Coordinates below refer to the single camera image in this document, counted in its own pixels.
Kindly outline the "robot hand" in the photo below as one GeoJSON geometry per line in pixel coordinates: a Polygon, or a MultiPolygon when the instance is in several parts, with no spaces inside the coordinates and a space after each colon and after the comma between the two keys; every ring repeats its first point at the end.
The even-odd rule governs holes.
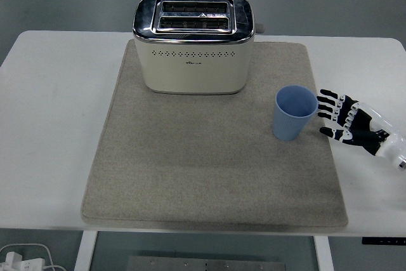
{"type": "Polygon", "coordinates": [[[369,154],[405,169],[405,137],[381,114],[366,103],[347,95],[321,89],[317,96],[318,116],[338,128],[321,127],[319,132],[341,143],[362,147],[369,154]]]}

